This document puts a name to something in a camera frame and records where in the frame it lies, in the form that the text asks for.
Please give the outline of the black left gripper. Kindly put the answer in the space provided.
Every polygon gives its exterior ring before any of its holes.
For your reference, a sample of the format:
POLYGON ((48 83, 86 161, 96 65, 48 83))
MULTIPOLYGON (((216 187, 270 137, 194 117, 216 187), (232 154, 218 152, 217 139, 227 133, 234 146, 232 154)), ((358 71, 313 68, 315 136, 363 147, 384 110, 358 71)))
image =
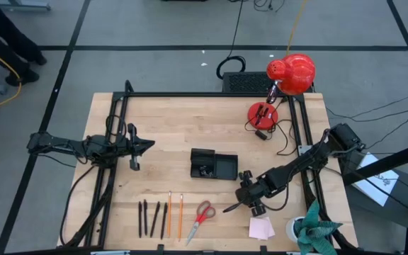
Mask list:
MULTIPOLYGON (((140 145, 139 155, 143 155, 154 145, 154 140, 139 138, 138 144, 140 145)), ((125 133, 120 136, 118 142, 118 156, 131 156, 129 160, 130 168, 134 171, 140 170, 140 164, 137 161, 136 127, 132 123, 126 125, 125 133)))

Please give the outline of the red-handled scissors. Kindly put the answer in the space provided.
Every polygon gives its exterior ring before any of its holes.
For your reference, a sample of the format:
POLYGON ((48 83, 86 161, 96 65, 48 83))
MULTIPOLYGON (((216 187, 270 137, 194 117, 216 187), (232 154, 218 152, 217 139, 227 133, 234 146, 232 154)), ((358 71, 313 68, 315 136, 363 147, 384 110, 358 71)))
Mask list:
POLYGON ((203 201, 199 206, 196 211, 196 219, 195 222, 193 223, 193 226, 191 228, 191 231, 187 237, 186 240, 186 245, 190 243, 194 235, 196 234, 199 226, 207 219, 210 219, 215 216, 216 210, 214 209, 213 206, 211 206, 211 203, 209 200, 203 201))

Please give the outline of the yellow pencil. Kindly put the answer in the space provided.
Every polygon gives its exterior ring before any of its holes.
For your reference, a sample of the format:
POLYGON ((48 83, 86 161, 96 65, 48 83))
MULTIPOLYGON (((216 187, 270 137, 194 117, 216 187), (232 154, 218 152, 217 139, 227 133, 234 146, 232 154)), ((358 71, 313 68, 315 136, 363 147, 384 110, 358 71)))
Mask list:
POLYGON ((167 222, 167 237, 171 236, 171 209, 172 209, 172 192, 169 191, 168 197, 168 222, 167 222))
POLYGON ((181 241, 182 235, 182 222, 183 222, 183 194, 180 195, 179 201, 179 214, 178 214, 178 241, 181 241))

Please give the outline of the black desk organizer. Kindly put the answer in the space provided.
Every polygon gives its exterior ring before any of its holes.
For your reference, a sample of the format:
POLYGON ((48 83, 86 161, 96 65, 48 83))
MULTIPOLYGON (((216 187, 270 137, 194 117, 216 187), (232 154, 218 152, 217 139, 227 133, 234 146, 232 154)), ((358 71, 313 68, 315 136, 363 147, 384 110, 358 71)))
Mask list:
POLYGON ((238 176, 238 156, 232 154, 217 154, 211 149, 191 149, 191 177, 202 179, 220 179, 235 181, 238 176), (199 176, 200 166, 210 166, 215 170, 213 178, 199 176))

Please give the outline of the pink sticky notes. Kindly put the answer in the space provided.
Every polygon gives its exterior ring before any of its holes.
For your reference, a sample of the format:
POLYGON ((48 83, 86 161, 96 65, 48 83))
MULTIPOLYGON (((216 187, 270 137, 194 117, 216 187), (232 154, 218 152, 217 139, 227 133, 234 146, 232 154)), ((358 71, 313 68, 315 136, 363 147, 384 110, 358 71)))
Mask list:
POLYGON ((273 237, 274 232, 273 225, 271 224, 270 217, 251 217, 249 222, 249 237, 257 240, 268 240, 273 237))

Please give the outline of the green plant in white pot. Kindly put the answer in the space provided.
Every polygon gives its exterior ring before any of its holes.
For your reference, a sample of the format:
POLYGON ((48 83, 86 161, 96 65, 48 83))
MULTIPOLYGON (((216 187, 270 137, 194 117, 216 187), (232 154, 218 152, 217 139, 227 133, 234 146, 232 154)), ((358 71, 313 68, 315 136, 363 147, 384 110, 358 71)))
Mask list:
POLYGON ((321 255, 337 255, 335 248, 327 240, 342 226, 342 223, 319 219, 319 203, 314 200, 306 216, 291 222, 292 236, 300 249, 300 255, 308 255, 315 250, 321 255))

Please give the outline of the black vented computer case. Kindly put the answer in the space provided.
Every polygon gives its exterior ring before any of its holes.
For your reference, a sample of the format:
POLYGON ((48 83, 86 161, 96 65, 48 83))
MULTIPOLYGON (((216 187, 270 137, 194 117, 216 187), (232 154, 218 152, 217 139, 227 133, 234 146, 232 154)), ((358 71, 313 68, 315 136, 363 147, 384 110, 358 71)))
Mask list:
POLYGON ((222 91, 227 93, 267 93, 272 81, 265 72, 225 72, 222 91))

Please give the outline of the white paper sheet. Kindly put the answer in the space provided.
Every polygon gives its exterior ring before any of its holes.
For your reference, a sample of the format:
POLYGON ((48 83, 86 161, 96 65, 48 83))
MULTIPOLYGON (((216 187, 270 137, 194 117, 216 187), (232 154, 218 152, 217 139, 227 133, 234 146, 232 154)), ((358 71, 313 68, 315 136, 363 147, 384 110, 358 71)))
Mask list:
MULTIPOLYGON (((350 159, 350 170, 358 171, 360 168, 377 161, 378 158, 370 152, 361 156, 356 154, 350 159)), ((371 176, 366 180, 357 181, 353 183, 352 186, 381 207, 384 207, 398 178, 399 175, 396 172, 388 170, 381 174, 371 176)))

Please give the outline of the red desk lamp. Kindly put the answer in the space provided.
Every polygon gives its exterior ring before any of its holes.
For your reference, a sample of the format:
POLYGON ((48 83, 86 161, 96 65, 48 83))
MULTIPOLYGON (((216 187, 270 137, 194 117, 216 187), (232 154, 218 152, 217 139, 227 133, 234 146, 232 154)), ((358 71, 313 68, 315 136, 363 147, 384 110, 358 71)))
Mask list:
POLYGON ((265 103, 255 103, 248 111, 248 123, 256 130, 269 130, 278 122, 278 109, 273 106, 280 94, 297 96, 306 92, 315 79, 316 68, 304 54, 291 54, 272 60, 266 68, 272 81, 265 103))

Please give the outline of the black diagonal beam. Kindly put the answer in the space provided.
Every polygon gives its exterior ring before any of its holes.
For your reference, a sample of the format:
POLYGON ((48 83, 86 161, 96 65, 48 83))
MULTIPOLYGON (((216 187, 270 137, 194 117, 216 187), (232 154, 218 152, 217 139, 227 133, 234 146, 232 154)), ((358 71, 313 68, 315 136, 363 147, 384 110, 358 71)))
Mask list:
POLYGON ((352 171, 349 174, 344 174, 344 185, 349 186, 352 183, 381 174, 388 170, 392 170, 403 164, 408 164, 408 148, 364 166, 358 170, 352 171))

